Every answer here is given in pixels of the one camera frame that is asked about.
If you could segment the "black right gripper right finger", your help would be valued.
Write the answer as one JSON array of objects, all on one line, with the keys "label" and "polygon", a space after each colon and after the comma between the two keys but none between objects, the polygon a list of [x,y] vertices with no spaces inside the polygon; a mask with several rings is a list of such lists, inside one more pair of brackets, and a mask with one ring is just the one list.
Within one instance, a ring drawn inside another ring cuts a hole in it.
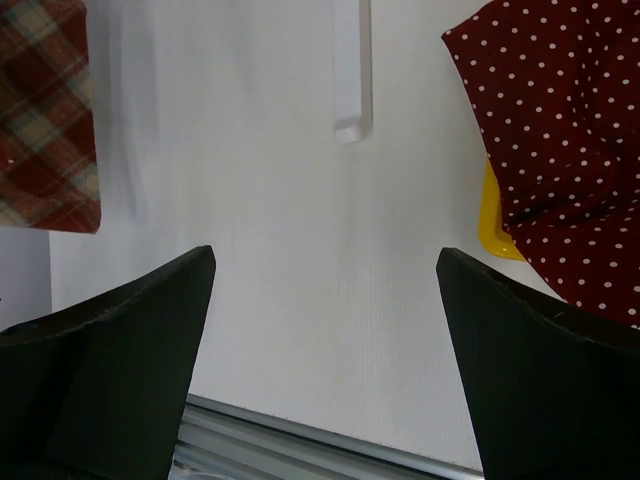
[{"label": "black right gripper right finger", "polygon": [[445,248],[436,272],[488,479],[635,479],[639,335]]}]

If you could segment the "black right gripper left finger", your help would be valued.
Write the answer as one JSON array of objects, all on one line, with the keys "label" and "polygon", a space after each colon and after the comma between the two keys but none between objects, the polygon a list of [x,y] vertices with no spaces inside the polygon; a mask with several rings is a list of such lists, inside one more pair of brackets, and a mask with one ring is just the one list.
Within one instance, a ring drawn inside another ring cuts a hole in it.
[{"label": "black right gripper left finger", "polygon": [[1,334],[5,479],[165,479],[213,289],[199,246]]}]

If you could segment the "red polka dot skirt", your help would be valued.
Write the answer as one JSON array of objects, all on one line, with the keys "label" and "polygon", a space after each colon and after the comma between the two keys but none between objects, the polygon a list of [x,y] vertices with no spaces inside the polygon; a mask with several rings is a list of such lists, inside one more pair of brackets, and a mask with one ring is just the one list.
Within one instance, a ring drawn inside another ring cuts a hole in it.
[{"label": "red polka dot skirt", "polygon": [[500,224],[563,300],[639,325],[639,5],[491,1],[442,36]]}]

